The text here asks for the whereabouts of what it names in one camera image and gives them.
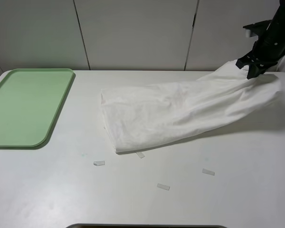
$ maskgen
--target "cloth fold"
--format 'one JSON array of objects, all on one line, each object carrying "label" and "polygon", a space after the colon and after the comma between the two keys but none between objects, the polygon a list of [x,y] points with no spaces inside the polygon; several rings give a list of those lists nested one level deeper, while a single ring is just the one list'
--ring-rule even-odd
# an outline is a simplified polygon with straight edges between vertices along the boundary
[{"label": "cloth fold", "polygon": [[151,148],[213,130],[273,102],[275,75],[247,80],[227,62],[196,81],[102,89],[105,128],[116,153]]}]

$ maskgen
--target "crumpled cloth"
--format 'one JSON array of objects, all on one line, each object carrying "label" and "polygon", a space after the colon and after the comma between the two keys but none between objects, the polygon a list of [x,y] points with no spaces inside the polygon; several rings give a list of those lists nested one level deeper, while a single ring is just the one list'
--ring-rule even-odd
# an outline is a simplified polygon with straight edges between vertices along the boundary
[{"label": "crumpled cloth", "polygon": [[116,153],[171,143],[237,121],[273,102],[275,75],[246,79],[227,62],[196,81],[102,89],[105,129]]}]

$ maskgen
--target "white cloth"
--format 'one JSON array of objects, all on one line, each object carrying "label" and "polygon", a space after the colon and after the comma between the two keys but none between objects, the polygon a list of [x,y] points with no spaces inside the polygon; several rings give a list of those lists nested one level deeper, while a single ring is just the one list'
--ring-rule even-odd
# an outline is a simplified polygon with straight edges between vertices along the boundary
[{"label": "white cloth", "polygon": [[105,128],[116,153],[151,148],[232,123],[277,97],[275,75],[247,80],[227,62],[196,81],[103,89]]}]

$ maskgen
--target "small paper scrap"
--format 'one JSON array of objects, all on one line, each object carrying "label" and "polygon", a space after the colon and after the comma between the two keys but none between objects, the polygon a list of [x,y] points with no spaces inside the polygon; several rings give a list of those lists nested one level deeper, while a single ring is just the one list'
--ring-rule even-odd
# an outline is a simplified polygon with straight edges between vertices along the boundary
[{"label": "small paper scrap", "polygon": [[144,158],[144,154],[143,154],[143,152],[136,152],[136,154],[138,155],[138,157],[140,157],[140,158]]},{"label": "small paper scrap", "polygon": [[163,184],[157,184],[157,187],[160,188],[160,189],[165,189],[167,191],[169,191],[169,189],[170,189],[170,186],[163,185]]},{"label": "small paper scrap", "polygon": [[203,169],[203,173],[214,176],[214,172],[210,170]]},{"label": "small paper scrap", "polygon": [[98,162],[98,161],[95,161],[95,162],[94,162],[94,165],[95,165],[95,166],[105,165],[105,162],[104,162],[104,161],[99,161],[99,162]]}]

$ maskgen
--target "tabletop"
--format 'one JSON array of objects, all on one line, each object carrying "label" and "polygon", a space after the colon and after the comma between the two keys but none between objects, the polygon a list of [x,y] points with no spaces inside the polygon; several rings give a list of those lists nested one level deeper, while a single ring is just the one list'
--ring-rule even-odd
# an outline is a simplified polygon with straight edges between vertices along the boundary
[{"label": "tabletop", "polygon": [[[101,118],[100,89],[192,81],[209,72],[74,72],[48,144],[0,150],[0,228],[77,223],[285,228],[285,73],[272,72],[283,90],[273,105],[145,150],[140,158],[114,152]],[[105,165],[94,166],[95,161]]]}]

